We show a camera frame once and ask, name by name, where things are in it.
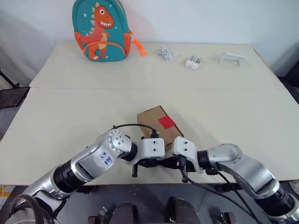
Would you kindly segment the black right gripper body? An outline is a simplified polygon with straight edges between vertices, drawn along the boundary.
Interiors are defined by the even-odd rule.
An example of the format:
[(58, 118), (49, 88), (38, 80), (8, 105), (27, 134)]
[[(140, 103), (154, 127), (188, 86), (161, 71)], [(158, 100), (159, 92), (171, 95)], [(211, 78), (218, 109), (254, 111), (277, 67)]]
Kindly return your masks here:
[(193, 173), (198, 173), (199, 170), (199, 162), (197, 157), (193, 161), (188, 160), (186, 157), (179, 155), (178, 156), (178, 167), (179, 170), (185, 171), (186, 173), (188, 172), (193, 172)]

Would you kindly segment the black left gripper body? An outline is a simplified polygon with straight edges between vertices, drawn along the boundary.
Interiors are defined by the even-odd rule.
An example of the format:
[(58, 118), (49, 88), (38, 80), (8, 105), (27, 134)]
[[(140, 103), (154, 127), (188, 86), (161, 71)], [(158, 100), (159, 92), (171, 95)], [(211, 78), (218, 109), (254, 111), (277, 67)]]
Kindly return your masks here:
[(133, 165), (132, 168), (132, 177), (136, 178), (138, 175), (138, 166), (142, 166), (145, 168), (153, 168), (153, 167), (157, 167), (157, 160), (156, 159), (142, 159), (139, 160), (136, 164)]

